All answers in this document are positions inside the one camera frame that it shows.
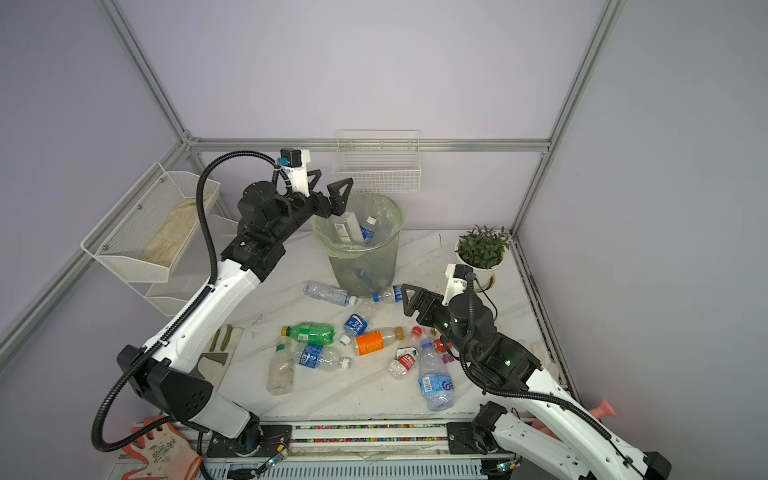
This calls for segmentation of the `short bottle blue white cap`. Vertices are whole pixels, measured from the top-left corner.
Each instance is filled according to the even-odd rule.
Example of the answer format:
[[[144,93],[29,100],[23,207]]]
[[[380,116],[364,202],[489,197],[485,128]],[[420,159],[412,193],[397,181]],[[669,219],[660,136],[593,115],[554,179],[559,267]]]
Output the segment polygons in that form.
[[[377,232],[379,223],[378,219],[369,215],[363,223],[360,224],[360,230],[365,244],[371,244],[373,238]]]

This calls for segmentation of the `tall blue label water bottle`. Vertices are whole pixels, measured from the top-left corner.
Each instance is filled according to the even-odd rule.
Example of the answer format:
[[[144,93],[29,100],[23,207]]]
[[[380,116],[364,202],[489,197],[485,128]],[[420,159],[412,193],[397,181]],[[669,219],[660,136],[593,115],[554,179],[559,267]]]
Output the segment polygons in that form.
[[[380,292],[385,286],[385,284],[381,283],[375,270],[363,268],[362,266],[355,266],[353,268],[353,274],[360,285],[373,292]]]

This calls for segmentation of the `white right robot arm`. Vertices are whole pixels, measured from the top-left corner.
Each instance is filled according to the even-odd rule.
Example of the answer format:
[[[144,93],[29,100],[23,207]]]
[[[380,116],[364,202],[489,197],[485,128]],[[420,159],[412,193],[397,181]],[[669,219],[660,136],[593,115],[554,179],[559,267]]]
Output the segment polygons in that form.
[[[496,327],[472,289],[450,299],[402,287],[403,312],[436,329],[468,380],[490,396],[472,421],[482,453],[522,456],[558,479],[667,479],[671,463],[620,439],[581,406],[539,359]]]

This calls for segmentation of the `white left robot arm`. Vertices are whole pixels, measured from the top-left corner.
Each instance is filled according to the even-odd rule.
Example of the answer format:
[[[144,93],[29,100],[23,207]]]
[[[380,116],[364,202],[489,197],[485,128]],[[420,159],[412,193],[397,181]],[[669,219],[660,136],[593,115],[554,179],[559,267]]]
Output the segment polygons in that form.
[[[182,312],[143,347],[126,346],[118,363],[135,393],[171,419],[210,430],[253,449],[261,436],[258,417],[193,375],[198,359],[236,307],[274,270],[284,244],[314,216],[345,212],[350,178],[318,192],[313,182],[281,194],[269,181],[249,185],[238,203],[238,234],[219,255],[217,273]]]

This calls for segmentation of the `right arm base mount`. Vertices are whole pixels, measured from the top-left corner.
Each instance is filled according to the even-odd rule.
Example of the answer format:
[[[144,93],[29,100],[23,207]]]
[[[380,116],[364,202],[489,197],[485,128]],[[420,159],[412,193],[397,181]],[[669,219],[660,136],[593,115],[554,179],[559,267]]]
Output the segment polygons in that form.
[[[457,454],[512,454],[502,448],[489,430],[476,427],[471,422],[449,422],[446,424],[449,452]]]

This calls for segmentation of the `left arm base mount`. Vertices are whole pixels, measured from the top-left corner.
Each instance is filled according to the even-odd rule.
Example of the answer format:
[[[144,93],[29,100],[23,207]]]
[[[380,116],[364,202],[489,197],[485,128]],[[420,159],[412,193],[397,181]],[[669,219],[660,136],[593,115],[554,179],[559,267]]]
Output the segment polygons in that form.
[[[234,439],[214,433],[206,454],[208,458],[269,458],[280,447],[288,448],[292,433],[289,424],[260,424]]]

